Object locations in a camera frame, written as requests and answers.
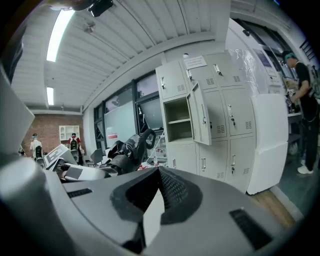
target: red shirt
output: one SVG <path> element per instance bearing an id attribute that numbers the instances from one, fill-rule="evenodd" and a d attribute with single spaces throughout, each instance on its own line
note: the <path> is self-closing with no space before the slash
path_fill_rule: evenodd
<path id="1" fill-rule="evenodd" d="M 75 139 L 75 138 L 76 138 L 76 142 L 79 144 L 80 143 L 80 139 L 77 136 L 72 136 L 72 139 Z"/>

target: gray floor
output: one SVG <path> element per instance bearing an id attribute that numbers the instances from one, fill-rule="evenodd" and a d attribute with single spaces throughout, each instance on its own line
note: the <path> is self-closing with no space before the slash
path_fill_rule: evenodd
<path id="1" fill-rule="evenodd" d="M 301 164 L 297 157 L 288 155 L 280 183 L 277 185 L 295 206 L 306 216 L 313 198 L 317 177 L 319 177 L 317 164 L 313 174 L 300 174 L 297 168 Z"/>

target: wooden floor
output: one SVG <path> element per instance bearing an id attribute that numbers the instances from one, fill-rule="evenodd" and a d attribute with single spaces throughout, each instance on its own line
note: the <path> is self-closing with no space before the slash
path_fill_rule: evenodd
<path id="1" fill-rule="evenodd" d="M 296 223 L 286 208 L 271 191 L 265 190 L 254 195 L 250 195 L 250 197 L 274 215 L 284 228 L 290 228 Z"/>

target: black backpack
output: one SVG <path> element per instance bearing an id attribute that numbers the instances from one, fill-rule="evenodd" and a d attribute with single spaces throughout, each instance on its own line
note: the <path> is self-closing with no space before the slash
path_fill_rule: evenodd
<path id="1" fill-rule="evenodd" d="M 78 150 L 78 142 L 74 138 L 70 142 L 70 150 Z"/>
<path id="2" fill-rule="evenodd" d="M 37 146 L 35 148 L 35 158 L 42 158 L 42 147 Z"/>

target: locker door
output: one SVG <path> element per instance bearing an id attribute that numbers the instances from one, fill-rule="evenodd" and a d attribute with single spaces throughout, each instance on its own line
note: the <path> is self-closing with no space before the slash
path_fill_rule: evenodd
<path id="1" fill-rule="evenodd" d="M 196 145 L 170 145 L 170 167 L 177 170 L 197 174 Z"/>
<path id="2" fill-rule="evenodd" d="M 227 136 L 226 119 L 222 105 L 220 93 L 218 91 L 209 91 L 204 93 L 204 100 L 208 107 L 210 118 L 211 137 L 221 138 Z"/>
<path id="3" fill-rule="evenodd" d="M 188 77 L 191 75 L 192 80 L 198 81 L 199 85 L 203 90 L 217 88 L 217 82 L 216 82 L 216 79 L 214 78 L 214 75 L 212 73 L 210 66 L 200 66 L 200 67 L 192 68 L 189 70 L 187 70 L 186 66 L 183 66 L 183 67 L 186 72 L 186 76 Z M 193 84 L 190 81 L 190 78 L 188 78 L 188 83 L 190 88 L 192 88 Z"/>
<path id="4" fill-rule="evenodd" d="M 187 93 L 187 86 L 179 61 L 157 67 L 159 91 L 162 99 L 183 95 Z"/>
<path id="5" fill-rule="evenodd" d="M 243 193 L 249 185 L 254 149 L 253 136 L 230 140 L 230 165 L 226 173 L 226 182 Z"/>
<path id="6" fill-rule="evenodd" d="M 253 132 L 254 111 L 246 89 L 223 90 L 223 97 L 228 112 L 230 135 Z"/>
<path id="7" fill-rule="evenodd" d="M 224 181 L 227 169 L 228 141 L 212 142 L 212 145 L 199 145 L 200 175 Z"/>
<path id="8" fill-rule="evenodd" d="M 220 87 L 244 85 L 239 67 L 232 61 L 229 53 L 207 55 L 207 59 Z"/>
<path id="9" fill-rule="evenodd" d="M 186 96 L 190 114 L 192 138 L 195 142 L 211 145 L 210 118 L 204 92 L 197 82 Z"/>

